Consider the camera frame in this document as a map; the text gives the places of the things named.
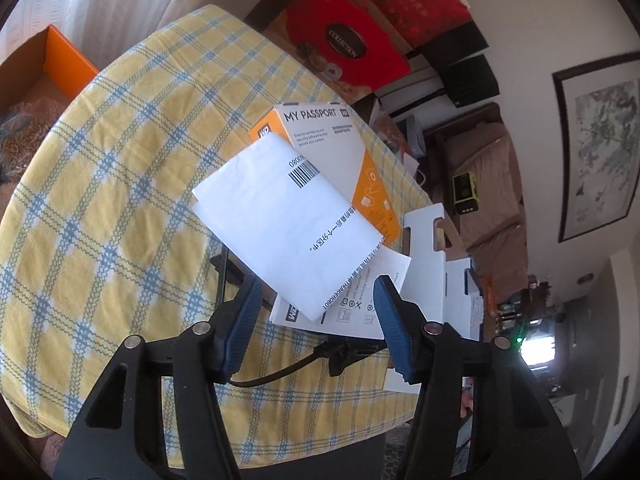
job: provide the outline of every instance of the wd logo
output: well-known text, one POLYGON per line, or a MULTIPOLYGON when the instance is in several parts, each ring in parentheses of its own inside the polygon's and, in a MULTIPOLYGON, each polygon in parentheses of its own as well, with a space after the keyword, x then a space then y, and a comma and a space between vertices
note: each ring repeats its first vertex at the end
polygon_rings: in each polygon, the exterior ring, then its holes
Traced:
POLYGON ((263 138, 265 135, 270 133, 271 133, 271 130, 269 128, 269 123, 267 123, 258 130, 258 137, 263 138))
POLYGON ((287 317, 285 319, 292 323, 295 323, 298 319, 298 310, 292 304, 289 305, 289 309, 287 310, 287 317))

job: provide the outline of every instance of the orange and white box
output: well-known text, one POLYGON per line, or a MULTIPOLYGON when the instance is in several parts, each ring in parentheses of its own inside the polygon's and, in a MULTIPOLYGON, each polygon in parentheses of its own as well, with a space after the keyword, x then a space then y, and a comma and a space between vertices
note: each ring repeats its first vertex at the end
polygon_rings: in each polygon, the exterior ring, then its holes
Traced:
POLYGON ((373 224, 388 246, 398 238, 400 224, 351 113, 339 103, 279 104, 249 136, 255 142, 273 132, 290 142, 373 224))

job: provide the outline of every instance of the blue gripper pad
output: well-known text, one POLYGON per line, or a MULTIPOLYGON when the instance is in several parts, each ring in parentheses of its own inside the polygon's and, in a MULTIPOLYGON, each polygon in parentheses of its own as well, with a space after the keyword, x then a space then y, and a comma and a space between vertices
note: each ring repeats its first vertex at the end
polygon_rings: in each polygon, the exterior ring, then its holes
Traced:
POLYGON ((250 284, 244 298, 240 297, 242 292, 241 287, 236 295, 236 299, 241 303, 238 305, 236 319, 230 327, 225 341, 225 361, 221 372, 227 377, 231 377, 242 365, 249 339, 254 332, 255 321, 258 319, 262 306, 262 281, 256 277, 250 284))
POLYGON ((388 276, 376 278, 373 284, 373 305, 394 361, 394 368, 402 374, 404 381, 409 383, 415 375, 411 357, 411 340, 396 309, 394 298, 402 301, 391 279, 388 276))

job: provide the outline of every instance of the bright light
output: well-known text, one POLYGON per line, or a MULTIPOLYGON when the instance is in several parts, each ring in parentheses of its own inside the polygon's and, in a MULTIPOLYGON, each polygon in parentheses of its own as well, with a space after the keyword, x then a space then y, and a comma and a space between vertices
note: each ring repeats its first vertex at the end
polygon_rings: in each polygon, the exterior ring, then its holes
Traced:
POLYGON ((553 336, 525 339, 520 347, 520 355, 529 366, 553 361, 556 357, 556 340, 553 336))

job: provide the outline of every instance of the brown sofa cushion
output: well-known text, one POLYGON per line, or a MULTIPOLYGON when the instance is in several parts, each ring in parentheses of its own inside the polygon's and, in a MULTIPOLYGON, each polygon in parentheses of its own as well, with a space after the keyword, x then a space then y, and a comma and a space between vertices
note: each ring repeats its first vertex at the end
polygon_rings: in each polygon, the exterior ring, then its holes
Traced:
POLYGON ((498 302, 528 285, 527 229, 517 223, 469 250, 478 276, 492 276, 498 302))
POLYGON ((466 160, 469 160, 475 153, 482 150, 488 144, 501 137, 507 137, 510 144, 509 167, 513 192, 519 202, 522 198, 522 181, 520 179, 520 168, 516 157, 511 136, 507 128, 502 123, 480 123, 475 128, 462 134, 449 137, 446 142, 447 158, 450 168, 459 168, 466 160))
POLYGON ((478 186, 478 211, 460 215, 460 237, 466 248, 490 238, 520 213, 509 165, 511 149, 510 137, 499 137, 454 171, 473 173, 478 186))

